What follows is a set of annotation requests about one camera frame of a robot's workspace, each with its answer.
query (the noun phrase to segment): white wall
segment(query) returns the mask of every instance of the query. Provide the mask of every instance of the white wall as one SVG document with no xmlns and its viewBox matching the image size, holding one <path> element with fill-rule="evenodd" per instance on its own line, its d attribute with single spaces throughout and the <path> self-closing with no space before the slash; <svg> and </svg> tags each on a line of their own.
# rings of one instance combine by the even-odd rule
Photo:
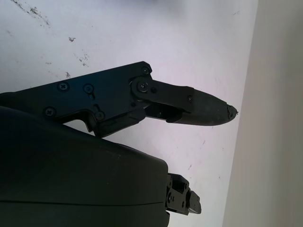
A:
<svg viewBox="0 0 303 227">
<path fill-rule="evenodd" d="M 0 93 L 146 61 L 154 79 L 240 109 L 257 3 L 0 0 Z M 170 226 L 221 227 L 238 122 L 212 128 L 145 119 L 107 139 L 162 158 L 189 180 L 203 213 L 172 214 Z"/>
<path fill-rule="evenodd" d="M 303 226 L 302 12 L 259 2 L 224 227 Z"/>
</svg>

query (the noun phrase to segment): black metal bracket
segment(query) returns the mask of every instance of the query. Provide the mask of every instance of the black metal bracket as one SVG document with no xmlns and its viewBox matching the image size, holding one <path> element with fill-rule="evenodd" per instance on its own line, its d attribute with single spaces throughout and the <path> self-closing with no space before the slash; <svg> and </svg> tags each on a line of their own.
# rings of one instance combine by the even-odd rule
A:
<svg viewBox="0 0 303 227">
<path fill-rule="evenodd" d="M 169 123 L 218 125 L 236 109 L 191 87 L 152 80 L 138 62 L 18 92 L 0 94 L 0 105 L 58 123 L 85 122 L 98 137 L 139 123 L 146 116 Z"/>
<path fill-rule="evenodd" d="M 177 174 L 168 174 L 166 192 L 167 210 L 188 215 L 201 213 L 200 198 L 190 190 L 189 182 Z"/>
</svg>

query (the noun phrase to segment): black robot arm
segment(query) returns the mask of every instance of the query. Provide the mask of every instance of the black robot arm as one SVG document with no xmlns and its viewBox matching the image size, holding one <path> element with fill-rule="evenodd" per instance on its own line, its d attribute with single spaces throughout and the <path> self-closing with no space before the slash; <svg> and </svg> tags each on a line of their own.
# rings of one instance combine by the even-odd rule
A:
<svg viewBox="0 0 303 227">
<path fill-rule="evenodd" d="M 151 71 L 139 62 L 0 94 L 0 226 L 166 227 L 167 210 L 201 213 L 189 182 L 163 160 L 101 139 L 145 117 L 212 126 L 237 115 Z M 96 137 L 62 125 L 76 119 Z"/>
<path fill-rule="evenodd" d="M 59 123 L 82 120 L 98 137 L 139 123 L 145 117 L 169 123 L 214 126 L 235 118 L 226 102 L 192 87 L 152 79 L 139 62 L 52 84 L 0 95 L 0 105 Z"/>
</svg>

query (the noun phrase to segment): dirty white wall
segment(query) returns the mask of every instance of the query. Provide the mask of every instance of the dirty white wall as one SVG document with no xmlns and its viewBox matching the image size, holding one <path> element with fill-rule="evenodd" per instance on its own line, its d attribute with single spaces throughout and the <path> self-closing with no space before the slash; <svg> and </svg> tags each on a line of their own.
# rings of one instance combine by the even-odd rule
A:
<svg viewBox="0 0 303 227">
<path fill-rule="evenodd" d="M 0 92 L 146 61 L 154 79 L 240 109 L 256 9 L 257 0 L 0 0 Z M 107 139 L 164 159 L 190 181 L 203 214 L 172 214 L 170 226 L 220 227 L 238 121 L 145 119 Z"/>
<path fill-rule="evenodd" d="M 259 2 L 224 227 L 303 226 L 302 12 Z"/>
</svg>

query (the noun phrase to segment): bolt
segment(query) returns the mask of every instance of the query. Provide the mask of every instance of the bolt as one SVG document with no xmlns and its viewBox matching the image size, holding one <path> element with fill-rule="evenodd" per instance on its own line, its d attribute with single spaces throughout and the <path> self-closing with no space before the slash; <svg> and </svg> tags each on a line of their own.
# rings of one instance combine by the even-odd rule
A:
<svg viewBox="0 0 303 227">
<path fill-rule="evenodd" d="M 60 82 L 60 83 L 58 84 L 58 89 L 59 89 L 60 91 L 62 91 L 62 92 L 65 92 L 65 91 L 67 91 L 67 90 L 69 89 L 69 85 L 68 85 L 68 83 L 66 83 L 66 82 Z"/>
<path fill-rule="evenodd" d="M 90 94 L 94 91 L 94 87 L 91 84 L 86 84 L 83 87 L 83 90 L 87 93 Z"/>
<path fill-rule="evenodd" d="M 56 111 L 55 111 L 54 108 L 48 107 L 48 108 L 45 109 L 45 112 L 44 112 L 44 113 L 45 113 L 45 115 L 46 115 L 47 117 L 53 117 L 53 116 L 55 115 Z"/>
<path fill-rule="evenodd" d="M 97 121 L 103 120 L 104 117 L 105 116 L 104 116 L 104 113 L 102 111 L 98 111 L 98 112 L 95 113 L 95 118 L 96 118 Z"/>
<path fill-rule="evenodd" d="M 169 193 L 169 196 L 168 196 L 168 199 L 167 199 L 167 202 L 169 202 L 170 203 L 170 200 L 172 199 L 172 197 L 171 197 L 171 193 Z"/>
<path fill-rule="evenodd" d="M 150 73 L 149 68 L 147 68 L 147 67 L 144 66 L 144 67 L 142 68 L 142 73 L 145 74 L 145 75 L 146 75 L 146 74 L 149 74 L 149 73 Z"/>
<path fill-rule="evenodd" d="M 139 81 L 138 82 L 138 85 L 137 85 L 137 88 L 139 91 L 141 92 L 147 92 L 148 91 L 148 84 L 144 81 Z"/>
<path fill-rule="evenodd" d="M 188 96 L 188 97 L 187 97 L 187 100 L 188 100 L 188 102 L 191 103 L 191 102 L 193 101 L 193 97 L 192 97 L 192 96 Z"/>
</svg>

